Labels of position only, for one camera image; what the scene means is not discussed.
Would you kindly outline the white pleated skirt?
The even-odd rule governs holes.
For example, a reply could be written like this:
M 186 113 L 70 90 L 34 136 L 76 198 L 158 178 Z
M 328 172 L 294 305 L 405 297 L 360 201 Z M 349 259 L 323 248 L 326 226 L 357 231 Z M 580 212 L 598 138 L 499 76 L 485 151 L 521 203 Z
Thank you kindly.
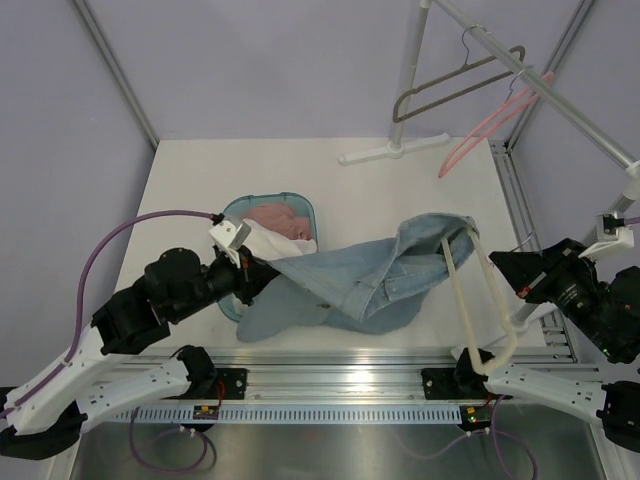
M 254 257 L 265 261 L 299 257 L 318 252 L 318 245 L 312 235 L 308 217 L 294 217 L 286 223 L 293 228 L 294 238 L 269 230 L 251 219 L 244 219 L 251 232 L 244 241 Z

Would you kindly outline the white wooden hanger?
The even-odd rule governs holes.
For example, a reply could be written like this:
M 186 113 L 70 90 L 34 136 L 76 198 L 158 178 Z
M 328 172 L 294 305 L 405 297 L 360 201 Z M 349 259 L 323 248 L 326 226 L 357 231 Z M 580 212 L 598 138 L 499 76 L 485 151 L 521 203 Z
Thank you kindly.
M 441 249 L 463 336 L 462 344 L 455 351 L 469 355 L 474 373 L 490 376 L 511 360 L 520 338 L 533 322 L 534 310 L 526 307 L 518 311 L 510 309 L 495 276 L 495 266 L 489 260 L 476 228 L 466 226 L 461 234 L 471 242 L 472 253 L 477 258 L 481 279 L 486 286 L 487 298 L 480 299 L 476 288 L 472 289 L 471 296 L 466 294 L 465 283 L 459 275 L 454 258 L 453 240 L 443 239 Z

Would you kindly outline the grey clothes hanger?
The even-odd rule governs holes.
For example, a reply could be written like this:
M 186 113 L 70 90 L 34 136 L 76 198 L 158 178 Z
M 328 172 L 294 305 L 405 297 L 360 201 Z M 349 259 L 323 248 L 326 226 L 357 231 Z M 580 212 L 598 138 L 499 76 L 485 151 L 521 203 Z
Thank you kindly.
M 495 55 L 486 55 L 472 61 L 470 59 L 470 48 L 465 40 L 468 31 L 470 29 L 467 29 L 461 35 L 461 42 L 465 48 L 465 59 L 462 64 L 454 70 L 419 83 L 417 86 L 410 87 L 406 92 L 402 93 L 396 99 L 392 110 L 392 121 L 395 124 L 399 125 L 512 75 L 512 71 L 506 67 L 498 70 L 499 60 Z M 425 98 L 426 93 L 432 90 L 440 90 L 441 96 L 434 97 L 418 106 L 410 106 L 414 98 Z

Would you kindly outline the pink clothes hanger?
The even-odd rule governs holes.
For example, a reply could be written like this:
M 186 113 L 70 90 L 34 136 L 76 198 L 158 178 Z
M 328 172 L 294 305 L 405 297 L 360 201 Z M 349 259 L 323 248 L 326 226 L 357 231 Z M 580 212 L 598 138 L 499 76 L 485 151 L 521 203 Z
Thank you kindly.
M 529 106 L 532 106 L 538 99 L 539 94 L 531 87 L 525 87 L 518 93 L 513 92 L 516 80 L 524 76 L 525 72 L 531 70 L 527 65 L 518 72 L 509 85 L 509 94 L 503 104 L 492 114 L 476 125 L 456 146 L 447 154 L 440 166 L 438 177 L 445 177 L 466 155 L 468 155 L 479 143 L 490 137 L 501 127 L 518 116 Z

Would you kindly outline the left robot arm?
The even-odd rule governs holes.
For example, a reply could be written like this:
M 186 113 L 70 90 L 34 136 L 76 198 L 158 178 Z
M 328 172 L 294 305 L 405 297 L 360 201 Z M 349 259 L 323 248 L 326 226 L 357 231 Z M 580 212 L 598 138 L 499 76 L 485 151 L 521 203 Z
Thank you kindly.
M 208 396 L 216 389 L 217 371 L 204 348 L 191 345 L 137 376 L 104 385 L 97 380 L 205 308 L 230 296 L 251 303 L 277 275 L 247 248 L 238 263 L 218 254 L 209 266 L 188 249 L 164 252 L 132 286 L 115 293 L 93 314 L 75 354 L 62 359 L 61 372 L 46 386 L 28 400 L 21 398 L 24 388 L 2 394 L 11 411 L 1 433 L 2 455 L 47 459 L 100 423 L 141 404 Z

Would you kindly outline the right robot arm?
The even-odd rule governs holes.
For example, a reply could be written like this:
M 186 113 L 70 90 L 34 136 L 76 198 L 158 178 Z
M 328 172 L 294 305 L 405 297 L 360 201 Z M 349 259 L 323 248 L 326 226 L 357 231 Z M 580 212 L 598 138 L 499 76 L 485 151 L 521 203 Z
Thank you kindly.
M 612 364 L 639 356 L 639 268 L 598 279 L 586 247 L 570 239 L 539 252 L 496 251 L 489 256 L 517 296 L 530 305 L 553 304 L 565 328 L 580 333 Z M 639 449 L 639 384 L 570 380 L 501 361 L 473 345 L 457 360 L 453 380 L 466 396 L 520 397 L 601 428 L 612 443 Z

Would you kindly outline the pink skirt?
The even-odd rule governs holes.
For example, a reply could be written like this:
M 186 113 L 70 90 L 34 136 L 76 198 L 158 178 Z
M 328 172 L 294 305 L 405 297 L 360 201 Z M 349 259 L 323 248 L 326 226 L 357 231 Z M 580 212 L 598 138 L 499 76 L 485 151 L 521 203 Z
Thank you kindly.
M 297 215 L 285 203 L 267 203 L 255 206 L 242 215 L 262 227 L 290 240 L 314 240 L 311 221 L 307 216 Z

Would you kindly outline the blue denim jacket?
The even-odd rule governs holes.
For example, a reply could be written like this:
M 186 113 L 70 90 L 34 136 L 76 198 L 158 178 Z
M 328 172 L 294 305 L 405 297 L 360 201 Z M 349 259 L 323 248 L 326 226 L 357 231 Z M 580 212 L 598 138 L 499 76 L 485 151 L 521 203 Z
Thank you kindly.
M 238 323 L 253 343 L 295 326 L 328 326 L 383 335 L 410 324 L 426 296 L 474 252 L 472 218 L 428 213 L 403 221 L 392 238 L 268 261 L 277 276 Z

